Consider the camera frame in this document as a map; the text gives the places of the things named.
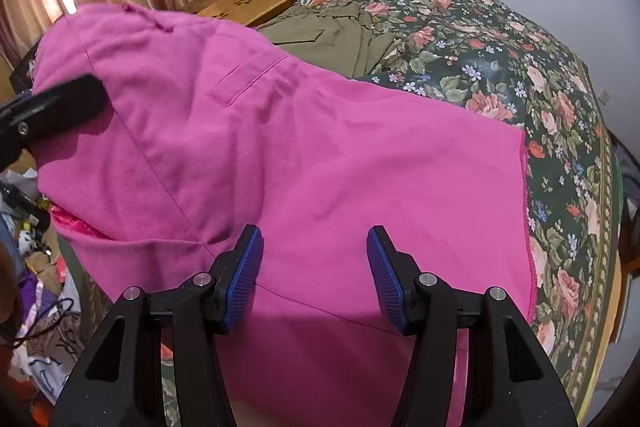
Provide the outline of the pink pants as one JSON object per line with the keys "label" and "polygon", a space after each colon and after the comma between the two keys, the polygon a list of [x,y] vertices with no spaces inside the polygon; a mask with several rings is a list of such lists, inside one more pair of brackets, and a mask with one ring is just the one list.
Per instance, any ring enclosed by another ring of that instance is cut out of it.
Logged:
{"label": "pink pants", "polygon": [[34,88],[91,74],[111,103],[35,147],[53,221],[111,298],[178,286],[247,225],[264,257],[224,381],[292,426],[386,426],[412,342],[384,317],[370,228],[449,285],[536,301],[524,135],[501,117],[346,79],[253,29],[85,5],[39,43]]}

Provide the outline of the clutter clothes heap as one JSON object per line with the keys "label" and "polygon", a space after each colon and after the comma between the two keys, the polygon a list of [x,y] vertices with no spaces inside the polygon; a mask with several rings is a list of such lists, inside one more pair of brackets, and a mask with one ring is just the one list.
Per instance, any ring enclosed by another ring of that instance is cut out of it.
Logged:
{"label": "clutter clothes heap", "polygon": [[1,173],[1,382],[45,424],[88,341],[80,275],[67,264],[37,173]]}

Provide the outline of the wooden lap table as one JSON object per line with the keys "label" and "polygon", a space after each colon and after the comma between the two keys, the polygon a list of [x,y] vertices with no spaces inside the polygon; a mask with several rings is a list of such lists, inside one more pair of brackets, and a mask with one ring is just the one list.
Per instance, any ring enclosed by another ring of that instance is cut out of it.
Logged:
{"label": "wooden lap table", "polygon": [[297,0],[193,0],[180,11],[257,27],[292,8]]}

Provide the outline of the olive green folded pants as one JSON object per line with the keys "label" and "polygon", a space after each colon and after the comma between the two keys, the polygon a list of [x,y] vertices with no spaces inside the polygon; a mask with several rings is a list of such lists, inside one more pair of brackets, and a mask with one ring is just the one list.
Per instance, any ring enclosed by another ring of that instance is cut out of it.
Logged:
{"label": "olive green folded pants", "polygon": [[388,32],[376,34],[373,26],[369,12],[347,2],[316,8],[296,4],[257,30],[299,60],[361,78],[373,72],[395,41]]}

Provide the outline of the floral bedspread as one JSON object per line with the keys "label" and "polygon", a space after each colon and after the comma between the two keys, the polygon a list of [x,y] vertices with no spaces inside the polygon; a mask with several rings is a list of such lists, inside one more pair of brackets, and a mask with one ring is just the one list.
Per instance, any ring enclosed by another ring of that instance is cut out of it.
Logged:
{"label": "floral bedspread", "polygon": [[347,2],[372,15],[376,34],[395,36],[370,83],[524,131],[537,270],[534,329],[575,412],[585,417],[620,300],[622,205],[614,148],[587,66],[500,0],[320,5]]}

